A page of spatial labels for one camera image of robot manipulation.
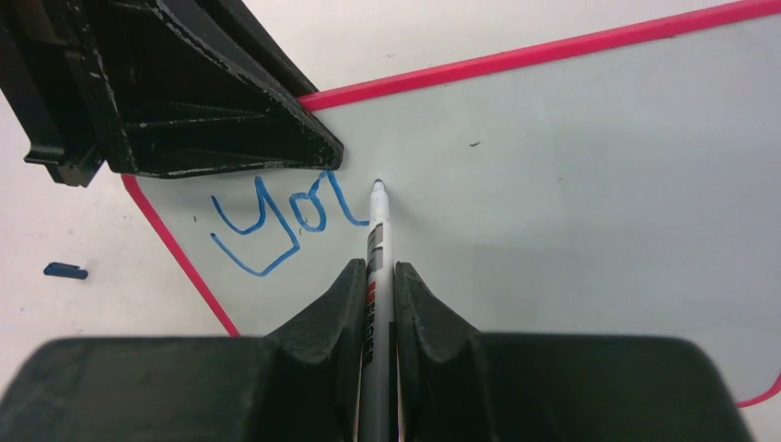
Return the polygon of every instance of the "whiteboard surface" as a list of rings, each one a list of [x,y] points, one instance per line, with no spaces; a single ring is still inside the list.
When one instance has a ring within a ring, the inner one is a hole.
[[[781,367],[781,19],[767,17],[316,113],[334,174],[266,170],[141,190],[244,334],[265,334],[365,253],[375,178],[397,260],[481,330],[680,336],[738,400]],[[256,177],[268,191],[259,220]],[[272,200],[289,225],[291,240]],[[297,242],[267,275],[256,272]]]

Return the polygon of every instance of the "blue marker cap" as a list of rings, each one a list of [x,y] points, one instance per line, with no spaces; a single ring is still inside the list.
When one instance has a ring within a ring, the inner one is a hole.
[[[64,264],[62,262],[49,262],[49,265],[43,269],[43,274],[71,279],[87,279],[87,276],[89,275],[86,270],[77,265]]]

